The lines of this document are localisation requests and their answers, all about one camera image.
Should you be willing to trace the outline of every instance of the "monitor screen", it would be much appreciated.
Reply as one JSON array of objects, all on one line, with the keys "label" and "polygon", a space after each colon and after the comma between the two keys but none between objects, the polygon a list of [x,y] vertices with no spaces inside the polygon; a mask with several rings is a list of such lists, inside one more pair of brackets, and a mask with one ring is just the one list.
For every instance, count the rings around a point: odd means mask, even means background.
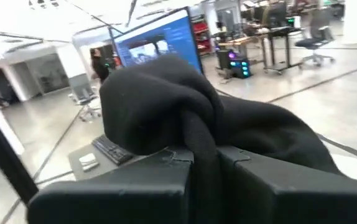
[{"label": "monitor screen", "polygon": [[188,61],[200,73],[202,65],[194,41],[188,11],[181,9],[130,30],[114,39],[124,66],[148,62],[173,53]]}]

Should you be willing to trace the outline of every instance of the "woman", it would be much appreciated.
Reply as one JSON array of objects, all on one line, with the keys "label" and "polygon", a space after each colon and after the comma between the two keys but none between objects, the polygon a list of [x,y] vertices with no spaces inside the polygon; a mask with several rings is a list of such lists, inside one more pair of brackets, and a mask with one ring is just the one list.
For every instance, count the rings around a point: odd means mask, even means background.
[{"label": "woman", "polygon": [[105,66],[101,62],[101,52],[98,49],[90,49],[90,57],[91,57],[91,66],[95,71],[95,74],[92,78],[99,78],[101,84],[108,78],[109,70],[107,66]]}]

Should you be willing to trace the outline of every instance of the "concrete floor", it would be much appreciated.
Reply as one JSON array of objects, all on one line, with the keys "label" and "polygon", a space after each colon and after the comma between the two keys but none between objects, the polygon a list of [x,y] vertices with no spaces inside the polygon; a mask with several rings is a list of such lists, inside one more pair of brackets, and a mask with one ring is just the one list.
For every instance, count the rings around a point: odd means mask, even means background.
[{"label": "concrete floor", "polygon": [[[327,62],[322,68],[306,67],[302,71],[292,68],[282,76],[265,74],[261,65],[255,65],[252,67],[255,76],[221,84],[214,69],[216,58],[206,57],[203,58],[206,77],[217,90],[229,95],[291,110],[321,134],[335,160],[357,158],[357,45],[342,45],[341,27],[334,28],[336,41],[319,53],[334,56],[335,64]],[[277,40],[276,47],[279,62],[284,56],[283,41]],[[292,60],[296,62],[310,53],[294,47]],[[59,91],[4,110],[25,147],[21,159],[36,182],[71,171],[67,155],[103,133],[101,119],[92,123],[77,119],[80,108],[67,98],[68,92]],[[74,179],[70,174],[39,187]],[[24,215],[25,207],[0,172],[0,223],[25,223]]]}]

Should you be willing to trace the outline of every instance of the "keyboard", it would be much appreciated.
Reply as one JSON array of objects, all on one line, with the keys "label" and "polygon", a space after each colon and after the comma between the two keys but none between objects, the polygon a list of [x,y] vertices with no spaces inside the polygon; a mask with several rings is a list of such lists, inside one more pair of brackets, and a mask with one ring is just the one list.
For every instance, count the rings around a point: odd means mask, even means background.
[{"label": "keyboard", "polygon": [[117,166],[131,160],[134,155],[111,142],[104,134],[93,140],[92,145]]}]

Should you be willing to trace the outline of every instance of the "red shelving unit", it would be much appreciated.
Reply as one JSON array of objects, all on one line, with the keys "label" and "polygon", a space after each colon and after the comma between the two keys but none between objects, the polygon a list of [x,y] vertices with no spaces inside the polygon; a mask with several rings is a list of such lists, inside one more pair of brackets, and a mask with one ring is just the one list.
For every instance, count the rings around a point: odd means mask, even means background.
[{"label": "red shelving unit", "polygon": [[200,55],[212,53],[210,44],[210,32],[205,16],[193,16],[191,18],[195,40],[197,41],[198,51]]}]

